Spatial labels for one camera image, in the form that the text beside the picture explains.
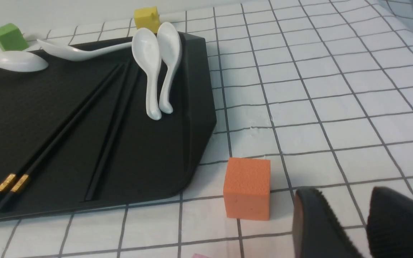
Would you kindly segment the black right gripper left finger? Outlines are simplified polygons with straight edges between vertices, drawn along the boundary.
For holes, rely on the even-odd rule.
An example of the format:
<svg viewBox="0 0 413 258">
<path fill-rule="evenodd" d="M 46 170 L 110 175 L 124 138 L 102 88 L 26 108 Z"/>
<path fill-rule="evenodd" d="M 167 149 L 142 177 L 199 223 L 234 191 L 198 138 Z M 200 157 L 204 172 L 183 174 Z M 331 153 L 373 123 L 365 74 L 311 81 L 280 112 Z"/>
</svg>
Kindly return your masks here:
<svg viewBox="0 0 413 258">
<path fill-rule="evenodd" d="M 362 258 L 327 199 L 315 188 L 295 192 L 292 238 L 296 258 Z"/>
</svg>

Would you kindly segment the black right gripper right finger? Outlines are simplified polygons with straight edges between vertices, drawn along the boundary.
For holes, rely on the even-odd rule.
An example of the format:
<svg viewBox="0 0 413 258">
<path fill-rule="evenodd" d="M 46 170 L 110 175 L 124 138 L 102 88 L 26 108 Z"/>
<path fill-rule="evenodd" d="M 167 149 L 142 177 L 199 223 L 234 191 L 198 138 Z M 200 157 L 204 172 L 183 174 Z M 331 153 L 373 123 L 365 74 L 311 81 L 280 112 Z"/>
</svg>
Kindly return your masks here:
<svg viewBox="0 0 413 258">
<path fill-rule="evenodd" d="M 388 187 L 374 187 L 366 225 L 374 258 L 413 258 L 413 199 Z"/>
</svg>

